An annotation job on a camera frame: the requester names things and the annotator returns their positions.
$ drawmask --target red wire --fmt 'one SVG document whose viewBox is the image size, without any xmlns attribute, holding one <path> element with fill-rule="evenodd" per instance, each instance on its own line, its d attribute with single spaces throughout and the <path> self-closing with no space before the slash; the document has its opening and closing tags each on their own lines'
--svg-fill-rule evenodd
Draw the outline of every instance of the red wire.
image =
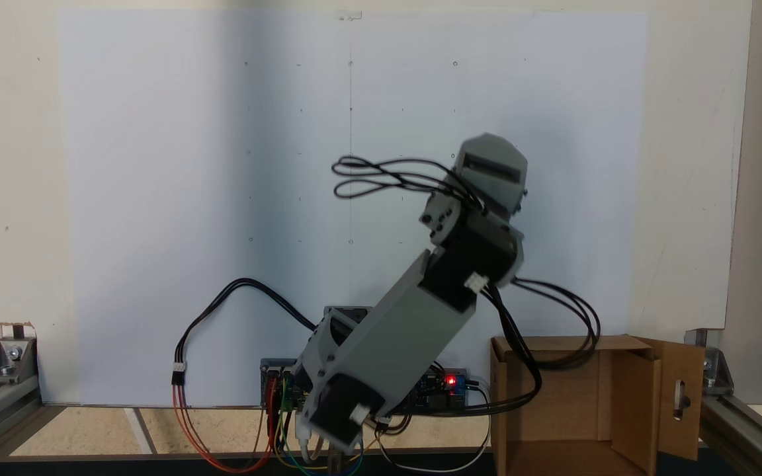
<svg viewBox="0 0 762 476">
<path fill-rule="evenodd" d="M 269 386 L 267 386 L 267 404 L 269 404 L 270 409 L 273 407 L 274 394 L 275 394 L 275 381 L 273 380 L 273 382 L 270 383 Z M 263 454 L 263 457 L 261 457 L 260 460 L 258 460 L 258 462 L 252 465 L 251 467 L 246 467 L 246 468 L 228 467 L 228 466 L 225 466 L 223 463 L 220 463 L 220 461 L 218 461 L 214 457 L 214 455 L 211 454 L 208 447 L 206 447 L 204 442 L 202 441 L 202 437 L 199 436 L 199 433 L 196 431 L 196 428 L 193 426 L 193 421 L 190 419 L 190 413 L 187 407 L 187 395 L 185 395 L 184 387 L 179 385 L 173 385 L 172 403 L 173 403 L 173 410 L 175 411 L 175 419 L 178 420 L 178 424 L 179 426 L 181 426 L 181 430 L 184 432 L 184 435 L 187 437 L 187 440 L 190 440 L 190 443 L 191 445 L 193 445 L 193 448 L 196 449 L 196 452 L 199 453 L 199 455 L 201 455 L 202 458 L 204 458 L 205 461 L 207 461 L 212 466 L 217 467 L 218 469 L 221 469 L 227 473 L 243 474 L 243 473 L 250 473 L 252 471 L 256 471 L 260 469 L 269 460 L 269 457 L 272 454 L 273 438 L 275 437 L 275 429 L 273 428 L 271 418 L 269 419 L 269 421 L 267 421 L 267 426 L 269 426 L 269 428 L 267 429 L 267 434 L 269 435 L 269 441 L 267 441 L 267 448 L 266 448 L 266 452 L 264 452 Z"/>
</svg>

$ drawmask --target hole in cardboard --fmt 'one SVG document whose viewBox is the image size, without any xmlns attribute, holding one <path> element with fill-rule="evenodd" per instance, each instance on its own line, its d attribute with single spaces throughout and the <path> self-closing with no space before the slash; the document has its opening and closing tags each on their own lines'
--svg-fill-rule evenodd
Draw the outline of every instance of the hole in cardboard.
<svg viewBox="0 0 762 476">
<path fill-rule="evenodd" d="M 672 418 L 679 422 L 684 417 L 684 409 L 689 409 L 690 399 L 687 397 L 687 386 L 683 380 L 675 380 L 675 408 L 672 411 Z"/>
</svg>

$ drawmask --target cardboard box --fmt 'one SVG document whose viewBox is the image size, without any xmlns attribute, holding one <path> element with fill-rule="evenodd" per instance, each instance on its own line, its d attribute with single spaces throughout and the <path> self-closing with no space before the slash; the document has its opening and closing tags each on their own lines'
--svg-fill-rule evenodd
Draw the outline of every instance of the cardboard box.
<svg viewBox="0 0 762 476">
<path fill-rule="evenodd" d="M 549 359 L 577 349 L 583 338 L 525 341 L 535 358 Z M 507 340 L 491 344 L 490 398 L 531 389 L 532 378 Z M 586 364 L 542 372 L 542 389 L 531 403 L 493 416 L 499 476 L 653 475 L 659 451 L 695 460 L 703 363 L 702 347 L 602 337 Z"/>
</svg>

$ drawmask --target white paper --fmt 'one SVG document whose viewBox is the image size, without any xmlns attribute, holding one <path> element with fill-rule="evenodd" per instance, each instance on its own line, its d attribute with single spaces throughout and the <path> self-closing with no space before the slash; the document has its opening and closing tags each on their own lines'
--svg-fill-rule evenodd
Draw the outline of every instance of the white paper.
<svg viewBox="0 0 762 476">
<path fill-rule="evenodd" d="M 372 305 L 421 249 L 425 196 L 337 200 L 329 170 L 441 159 L 492 132 L 529 159 L 520 275 L 626 329 L 644 69 L 643 13 L 72 11 L 60 17 L 81 402 L 167 406 L 173 350 L 233 278 L 316 322 Z M 527 335 L 583 326 L 507 289 Z M 487 376 L 495 311 L 441 356 Z M 188 398 L 259 403 L 260 358 L 308 332 L 236 290 L 188 340 Z"/>
</svg>

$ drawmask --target orange wire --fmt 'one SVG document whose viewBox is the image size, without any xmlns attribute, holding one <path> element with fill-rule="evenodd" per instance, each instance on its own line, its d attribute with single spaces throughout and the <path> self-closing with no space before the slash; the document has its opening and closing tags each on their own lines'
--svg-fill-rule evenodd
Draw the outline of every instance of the orange wire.
<svg viewBox="0 0 762 476">
<path fill-rule="evenodd" d="M 269 404 L 270 409 L 272 408 L 273 404 L 273 394 L 275 392 L 273 391 L 273 385 L 270 385 L 270 388 L 267 389 L 267 395 L 269 395 L 269 400 L 267 400 L 267 403 Z M 263 457 L 255 463 L 251 467 L 246 468 L 236 468 L 236 467 L 228 467 L 225 466 L 223 463 L 220 463 L 216 458 L 214 458 L 214 455 L 208 451 L 208 447 L 205 446 L 204 441 L 202 441 L 202 437 L 199 436 L 198 432 L 196 431 L 196 427 L 193 426 L 193 421 L 190 418 L 190 413 L 187 409 L 187 396 L 185 395 L 184 388 L 181 386 L 173 385 L 173 410 L 175 411 L 175 419 L 178 420 L 179 426 L 181 426 L 181 430 L 184 432 L 185 436 L 187 437 L 187 440 L 190 440 L 191 445 L 193 445 L 194 449 L 196 449 L 196 452 L 199 453 L 199 455 L 202 456 L 202 458 L 205 459 L 209 464 L 211 464 L 214 467 L 217 467 L 218 469 L 221 469 L 227 473 L 233 473 L 233 474 L 242 474 L 242 473 L 250 473 L 252 471 L 256 471 L 259 468 L 263 467 L 269 460 L 269 456 L 271 454 L 272 445 L 273 445 L 273 434 L 272 431 L 272 425 L 269 425 L 269 442 L 267 442 L 267 448 L 266 452 L 264 453 Z M 260 439 L 260 433 L 261 433 L 261 425 L 263 423 L 263 411 L 261 413 L 261 418 L 258 420 L 257 424 L 257 437 L 258 440 Z M 255 440 L 255 449 L 254 452 L 257 452 L 257 440 Z"/>
<path fill-rule="evenodd" d="M 204 443 L 202 442 L 202 439 L 200 438 L 193 438 L 193 434 L 196 434 L 196 437 L 198 437 L 198 434 L 196 431 L 194 431 L 194 427 L 192 427 L 192 421 L 188 422 L 188 419 L 190 418 L 190 415 L 187 412 L 187 399 L 185 399 L 184 391 L 181 388 L 177 389 L 178 392 L 178 401 L 176 403 L 176 397 L 175 393 L 173 393 L 173 406 L 181 407 L 179 411 L 176 411 L 176 418 L 179 418 L 179 413 L 181 413 L 181 418 L 179 418 L 179 424 L 181 424 L 182 430 L 185 432 L 185 436 L 187 436 L 187 439 L 190 440 L 191 444 L 193 444 L 194 447 L 196 447 L 196 451 L 207 461 L 209 464 L 211 464 L 214 467 L 217 467 L 218 469 L 221 469 L 228 473 L 247 473 L 249 471 L 253 471 L 257 469 L 259 466 L 263 466 L 260 464 L 261 462 L 258 461 L 258 464 L 254 467 L 250 467 L 248 469 L 237 469 L 233 467 L 227 467 L 224 464 L 221 464 L 220 461 L 218 461 L 216 458 L 214 458 L 213 455 L 210 454 L 210 452 L 203 450 L 202 447 L 204 446 Z"/>
</svg>

